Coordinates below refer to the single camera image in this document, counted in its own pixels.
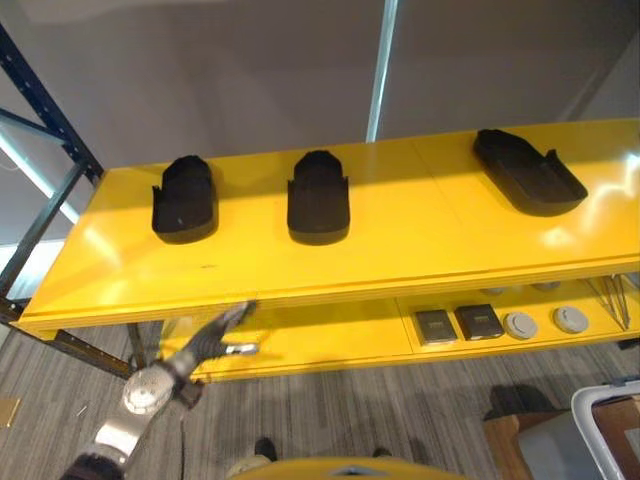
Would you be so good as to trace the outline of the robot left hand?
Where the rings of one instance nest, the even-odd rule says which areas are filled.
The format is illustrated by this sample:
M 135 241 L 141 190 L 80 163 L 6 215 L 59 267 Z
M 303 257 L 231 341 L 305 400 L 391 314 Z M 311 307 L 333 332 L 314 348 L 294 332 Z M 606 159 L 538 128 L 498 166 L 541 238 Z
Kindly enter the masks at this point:
M 184 374 L 190 375 L 207 360 L 225 356 L 227 344 L 223 342 L 223 337 L 241 325 L 256 308 L 256 300 L 241 302 L 202 327 L 181 350 L 185 354 Z

